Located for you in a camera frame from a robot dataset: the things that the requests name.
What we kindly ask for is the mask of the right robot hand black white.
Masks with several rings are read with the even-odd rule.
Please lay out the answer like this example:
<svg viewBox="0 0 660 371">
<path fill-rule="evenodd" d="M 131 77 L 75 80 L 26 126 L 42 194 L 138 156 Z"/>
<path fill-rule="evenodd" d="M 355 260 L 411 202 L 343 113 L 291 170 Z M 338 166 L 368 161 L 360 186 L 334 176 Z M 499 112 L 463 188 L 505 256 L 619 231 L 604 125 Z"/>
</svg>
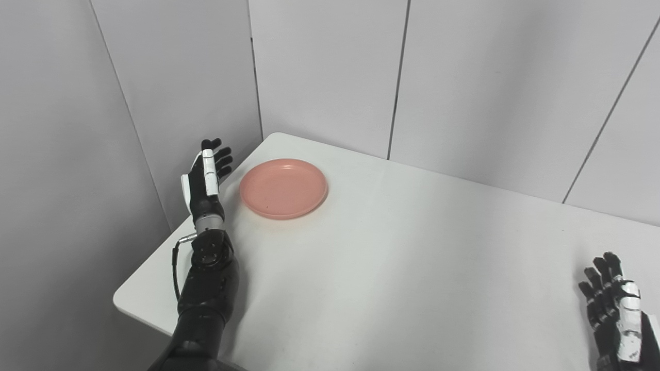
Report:
<svg viewBox="0 0 660 371">
<path fill-rule="evenodd" d="M 596 341 L 596 370 L 658 370 L 658 322 L 642 310 L 641 293 L 625 278 L 619 256 L 611 251 L 584 269 L 577 287 Z"/>
</svg>

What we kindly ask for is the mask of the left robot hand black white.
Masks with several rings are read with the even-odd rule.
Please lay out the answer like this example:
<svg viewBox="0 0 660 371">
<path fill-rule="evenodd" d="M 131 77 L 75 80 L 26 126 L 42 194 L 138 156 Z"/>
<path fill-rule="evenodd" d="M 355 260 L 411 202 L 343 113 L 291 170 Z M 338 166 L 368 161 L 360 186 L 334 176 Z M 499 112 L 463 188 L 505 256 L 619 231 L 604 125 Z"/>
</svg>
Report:
<svg viewBox="0 0 660 371">
<path fill-rule="evenodd" d="M 181 176 L 184 200 L 194 223 L 210 214 L 225 216 L 219 185 L 233 171 L 232 152 L 220 138 L 204 139 L 190 171 Z"/>
</svg>

